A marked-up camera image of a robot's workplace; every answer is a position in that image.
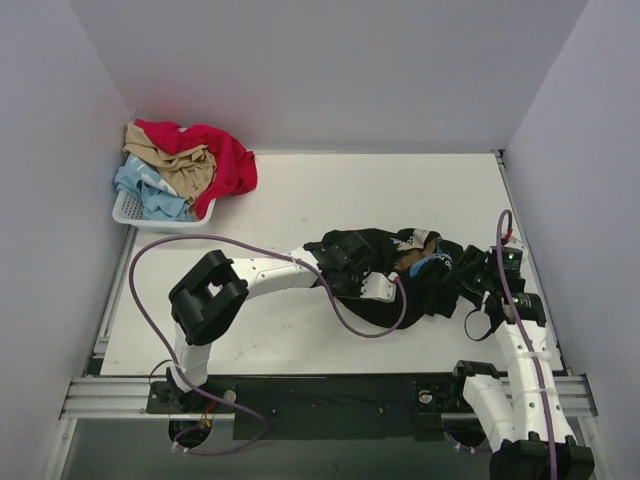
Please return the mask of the black t shirt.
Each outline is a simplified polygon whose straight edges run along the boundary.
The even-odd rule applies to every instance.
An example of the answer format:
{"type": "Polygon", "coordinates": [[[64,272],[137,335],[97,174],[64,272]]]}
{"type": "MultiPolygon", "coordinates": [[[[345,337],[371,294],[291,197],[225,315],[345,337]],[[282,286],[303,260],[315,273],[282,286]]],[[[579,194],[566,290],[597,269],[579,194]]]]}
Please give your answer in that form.
{"type": "MultiPolygon", "coordinates": [[[[460,261],[461,245],[443,238],[437,231],[416,228],[397,232],[376,228],[333,230],[322,237],[321,243],[332,246],[355,233],[372,248],[371,270],[387,275],[397,273],[402,281],[407,308],[398,329],[411,327],[425,315],[451,318],[458,294],[444,285],[444,279],[460,261]]],[[[390,328],[396,323],[403,305],[400,293],[390,303],[339,300],[356,316],[382,328],[390,328]]]]}

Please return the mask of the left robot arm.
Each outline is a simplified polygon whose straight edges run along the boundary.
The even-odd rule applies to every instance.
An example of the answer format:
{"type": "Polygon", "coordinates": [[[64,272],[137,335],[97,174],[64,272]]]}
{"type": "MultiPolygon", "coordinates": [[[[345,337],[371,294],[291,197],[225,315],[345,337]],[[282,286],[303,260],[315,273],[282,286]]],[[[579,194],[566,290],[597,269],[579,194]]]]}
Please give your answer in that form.
{"type": "Polygon", "coordinates": [[[203,405],[211,345],[229,330],[246,301],[318,286],[334,298],[359,300],[372,255],[358,233],[253,258],[233,259],[221,250],[207,253],[169,293],[177,355],[170,369],[170,400],[184,412],[203,405]]]}

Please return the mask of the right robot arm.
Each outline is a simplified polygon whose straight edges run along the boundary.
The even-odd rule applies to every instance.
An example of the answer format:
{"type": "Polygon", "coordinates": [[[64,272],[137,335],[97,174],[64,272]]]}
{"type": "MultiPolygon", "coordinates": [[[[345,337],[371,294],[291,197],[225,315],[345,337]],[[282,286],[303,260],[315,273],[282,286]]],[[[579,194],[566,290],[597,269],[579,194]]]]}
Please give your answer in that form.
{"type": "Polygon", "coordinates": [[[461,361],[446,396],[471,409],[489,442],[492,479],[588,479],[595,471],[590,448],[579,445],[565,416],[547,345],[547,319],[539,295],[524,290],[523,252],[498,246],[468,247],[452,282],[477,313],[490,321],[506,362],[505,391],[490,363],[461,361]]]}

